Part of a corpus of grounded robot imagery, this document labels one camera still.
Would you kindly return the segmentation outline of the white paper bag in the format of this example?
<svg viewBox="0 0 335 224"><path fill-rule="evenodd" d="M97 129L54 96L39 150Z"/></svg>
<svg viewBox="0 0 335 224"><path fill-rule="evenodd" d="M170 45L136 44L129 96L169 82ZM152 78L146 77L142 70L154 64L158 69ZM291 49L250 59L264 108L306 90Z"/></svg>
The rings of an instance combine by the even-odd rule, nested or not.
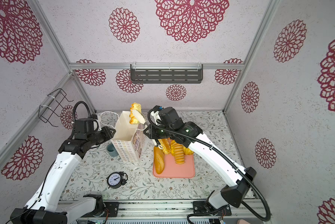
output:
<svg viewBox="0 0 335 224"><path fill-rule="evenodd" d="M111 143L124 162L139 163L142 149L145 144L142 124L130 124L130 112L123 111L99 113L102 126L116 130Z"/></svg>

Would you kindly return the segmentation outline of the long baguette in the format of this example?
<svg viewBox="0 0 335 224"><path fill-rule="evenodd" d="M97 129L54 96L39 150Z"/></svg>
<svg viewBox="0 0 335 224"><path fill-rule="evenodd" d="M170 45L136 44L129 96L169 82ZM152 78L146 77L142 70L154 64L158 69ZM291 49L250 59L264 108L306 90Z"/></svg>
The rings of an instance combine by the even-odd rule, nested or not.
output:
<svg viewBox="0 0 335 224"><path fill-rule="evenodd" d="M153 148L153 153L154 153L155 171L157 174L161 174L165 168L164 153L158 147Z"/></svg>

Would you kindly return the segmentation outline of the pale yellow square bread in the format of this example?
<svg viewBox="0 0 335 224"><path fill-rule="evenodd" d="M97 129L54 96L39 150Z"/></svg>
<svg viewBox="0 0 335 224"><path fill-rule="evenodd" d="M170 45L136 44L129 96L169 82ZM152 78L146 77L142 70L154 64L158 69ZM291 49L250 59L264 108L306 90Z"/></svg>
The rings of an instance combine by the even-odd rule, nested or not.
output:
<svg viewBox="0 0 335 224"><path fill-rule="evenodd" d="M141 113L141 105L138 103L133 103L130 107L130 124L135 125L139 123L145 123L144 116Z"/></svg>

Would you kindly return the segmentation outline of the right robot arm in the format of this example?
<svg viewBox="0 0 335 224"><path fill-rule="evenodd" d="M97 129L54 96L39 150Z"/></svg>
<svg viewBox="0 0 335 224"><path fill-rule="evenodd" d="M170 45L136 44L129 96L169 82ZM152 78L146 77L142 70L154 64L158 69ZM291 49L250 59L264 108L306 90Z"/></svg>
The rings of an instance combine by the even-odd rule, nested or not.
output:
<svg viewBox="0 0 335 224"><path fill-rule="evenodd" d="M137 109L131 110L131 117L140 124L146 125L143 133L157 147L162 145L160 139L170 138L203 158L222 177L226 186L213 192L207 199L207 204L216 209L231 205L235 208L246 206L245 196L250 189L256 190L253 179L256 170L245 168L228 157L220 150L194 122L183 122L172 107L155 106L144 117Z"/></svg>

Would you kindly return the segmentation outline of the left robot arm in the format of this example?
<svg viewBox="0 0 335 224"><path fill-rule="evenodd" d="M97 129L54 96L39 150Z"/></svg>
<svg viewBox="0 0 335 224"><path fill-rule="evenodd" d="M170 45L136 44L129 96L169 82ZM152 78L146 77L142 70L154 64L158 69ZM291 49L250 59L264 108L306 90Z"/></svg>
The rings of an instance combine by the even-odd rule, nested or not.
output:
<svg viewBox="0 0 335 224"><path fill-rule="evenodd" d="M114 128L100 127L93 118L75 120L72 135L59 148L43 183L23 208L14 209L9 221L13 224L70 224L86 214L103 215L106 207L101 195L88 194L63 209L58 209L58 203L86 153L94 145L111 140L115 133Z"/></svg>

